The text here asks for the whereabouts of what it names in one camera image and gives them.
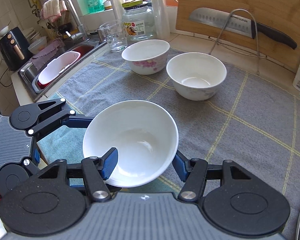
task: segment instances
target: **white countertop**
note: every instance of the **white countertop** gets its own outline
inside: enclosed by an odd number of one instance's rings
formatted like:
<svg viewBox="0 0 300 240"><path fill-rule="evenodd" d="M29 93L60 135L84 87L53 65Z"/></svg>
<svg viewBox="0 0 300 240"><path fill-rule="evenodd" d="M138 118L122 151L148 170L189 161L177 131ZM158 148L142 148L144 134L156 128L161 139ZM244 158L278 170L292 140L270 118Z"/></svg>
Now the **white countertop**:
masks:
<svg viewBox="0 0 300 240"><path fill-rule="evenodd" d="M202 38L197 38L193 36L186 36L181 34L171 33L170 38L167 40L170 43L170 46L179 49L185 52L202 52L208 53L210 52L214 42L209 40L207 36L203 36ZM230 44L231 49L247 53L247 51L251 51L249 49L238 49L239 46ZM89 56L79 65L77 65L74 69L72 69L69 73L67 73L58 83L56 83L49 91L42 96L39 101L47 100L51 95L53 95L58 88L74 73L78 70L89 64L95 58L101 57L106 51L109 51L109 47L106 45L99 50L97 50L94 54ZM241 55L239 53L230 51L229 49L224 48L223 46L216 46L212 56L220 59L223 62L232 63L235 66L247 70L250 73L256 74L258 60L256 57L248 57ZM295 73L287 70L283 67L283 64L276 64L267 59L260 59L260 77L274 83L275 85L287 90L288 92L300 95L300 92L296 90L292 86L293 79L295 77ZM18 101L20 105L31 104L33 101L29 96L26 88L23 86L23 83L17 72L11 75L11 80L13 83L13 87L15 89L16 95L18 97Z"/></svg>

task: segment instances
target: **bottle label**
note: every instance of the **bottle label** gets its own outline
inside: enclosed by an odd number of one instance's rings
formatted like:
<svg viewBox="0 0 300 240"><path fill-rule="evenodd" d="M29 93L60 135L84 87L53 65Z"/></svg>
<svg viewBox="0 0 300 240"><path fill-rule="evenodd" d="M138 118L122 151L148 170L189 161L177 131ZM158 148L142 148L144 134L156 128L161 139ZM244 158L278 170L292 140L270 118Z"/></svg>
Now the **bottle label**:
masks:
<svg viewBox="0 0 300 240"><path fill-rule="evenodd" d="M124 26L129 36L146 34L145 21L125 22Z"/></svg>

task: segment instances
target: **purple cloth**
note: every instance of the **purple cloth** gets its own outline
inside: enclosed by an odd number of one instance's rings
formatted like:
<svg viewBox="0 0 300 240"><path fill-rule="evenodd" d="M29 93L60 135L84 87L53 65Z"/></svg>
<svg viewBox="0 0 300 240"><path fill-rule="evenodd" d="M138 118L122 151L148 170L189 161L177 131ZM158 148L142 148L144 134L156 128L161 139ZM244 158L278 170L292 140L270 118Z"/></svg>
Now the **purple cloth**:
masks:
<svg viewBox="0 0 300 240"><path fill-rule="evenodd" d="M47 47L41 50L38 54L31 58L31 62L37 70L40 70L53 56L57 53L59 48L65 44L63 41L57 39L50 43Z"/></svg>

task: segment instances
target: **glass jar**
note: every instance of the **glass jar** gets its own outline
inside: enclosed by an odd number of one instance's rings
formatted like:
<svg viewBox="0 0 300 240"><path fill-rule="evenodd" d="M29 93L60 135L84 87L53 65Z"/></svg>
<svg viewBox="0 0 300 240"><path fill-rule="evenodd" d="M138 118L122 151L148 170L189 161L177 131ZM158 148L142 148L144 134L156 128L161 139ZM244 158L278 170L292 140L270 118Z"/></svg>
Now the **glass jar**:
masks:
<svg viewBox="0 0 300 240"><path fill-rule="evenodd" d="M129 41L144 41L157 36L152 7L147 2L124 8L122 16Z"/></svg>

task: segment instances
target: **kitchen knife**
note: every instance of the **kitchen knife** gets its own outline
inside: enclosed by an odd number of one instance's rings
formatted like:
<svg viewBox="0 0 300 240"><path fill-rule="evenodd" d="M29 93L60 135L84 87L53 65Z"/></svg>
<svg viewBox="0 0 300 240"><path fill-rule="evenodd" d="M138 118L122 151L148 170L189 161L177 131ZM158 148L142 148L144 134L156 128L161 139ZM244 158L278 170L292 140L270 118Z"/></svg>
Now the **kitchen knife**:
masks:
<svg viewBox="0 0 300 240"><path fill-rule="evenodd" d="M194 10L190 14L189 20L222 29L228 15L229 13L227 12L202 7ZM227 31L248 36L253 39L255 39L256 37L256 28L254 21L241 16L232 15L225 29ZM263 33L272 40L286 44L292 49L296 49L298 46L297 43L287 34L267 25L257 22L257 29L258 32Z"/></svg>

